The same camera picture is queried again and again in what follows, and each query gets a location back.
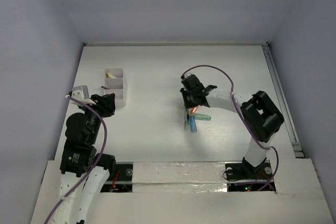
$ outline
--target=blue marker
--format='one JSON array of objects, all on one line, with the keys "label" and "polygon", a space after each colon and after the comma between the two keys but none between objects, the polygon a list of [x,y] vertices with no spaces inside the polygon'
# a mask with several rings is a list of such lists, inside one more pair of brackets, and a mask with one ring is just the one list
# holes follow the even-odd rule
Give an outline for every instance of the blue marker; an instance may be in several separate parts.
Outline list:
[{"label": "blue marker", "polygon": [[197,132],[195,117],[193,115],[189,116],[189,123],[191,132]]}]

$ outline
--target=gray wall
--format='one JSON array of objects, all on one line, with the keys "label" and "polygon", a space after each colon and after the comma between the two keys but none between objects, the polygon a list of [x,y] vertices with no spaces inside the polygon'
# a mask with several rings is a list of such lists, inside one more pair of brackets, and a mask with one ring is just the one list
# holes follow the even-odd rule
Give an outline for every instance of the gray wall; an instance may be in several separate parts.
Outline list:
[{"label": "gray wall", "polygon": [[297,0],[271,43],[294,124],[336,221],[336,0]]},{"label": "gray wall", "polygon": [[85,42],[265,42],[293,1],[64,0]]},{"label": "gray wall", "polygon": [[0,216],[30,223],[82,43],[59,0],[0,0]]}]

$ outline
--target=table surface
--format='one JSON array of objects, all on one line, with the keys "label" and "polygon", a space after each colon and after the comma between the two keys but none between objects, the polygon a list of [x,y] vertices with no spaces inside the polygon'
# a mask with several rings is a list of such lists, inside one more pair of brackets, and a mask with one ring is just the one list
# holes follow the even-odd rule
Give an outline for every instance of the table surface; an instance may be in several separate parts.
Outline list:
[{"label": "table surface", "polygon": [[[227,71],[235,92],[263,90],[278,106],[261,46],[84,47],[74,86],[87,85],[90,94],[103,95],[105,68],[123,68],[128,82],[126,106],[105,119],[108,142],[104,152],[115,155],[118,162],[241,160],[250,136],[236,113],[201,107],[198,112],[211,115],[212,120],[197,121],[197,133],[184,130],[180,76],[199,64]],[[229,81],[217,70],[198,68],[193,73],[205,86],[230,90]],[[76,112],[78,108],[70,104],[65,122]],[[65,122],[55,159],[63,152]],[[97,150],[102,140],[101,129]],[[272,145],[281,158],[295,158],[285,125]]]},{"label": "table surface", "polygon": [[[126,107],[106,119],[109,132],[104,152],[115,155],[118,162],[241,160],[250,137],[237,114],[200,108],[200,113],[213,119],[197,122],[197,133],[183,129],[180,76],[199,64],[227,71],[236,92],[264,90],[278,105],[260,46],[84,47],[75,86],[87,85],[90,94],[102,95],[105,68],[124,68],[128,81]],[[213,69],[193,72],[204,85],[230,88],[228,80]],[[69,105],[65,119],[76,112],[77,107]],[[32,224],[43,223],[57,201],[65,129],[64,124],[55,161],[48,162]],[[102,139],[100,130],[98,150]],[[272,145],[280,156],[276,194],[100,193],[90,223],[332,224],[314,166],[310,159],[295,159],[285,125]],[[274,167],[274,154],[269,152],[268,157]]]}]

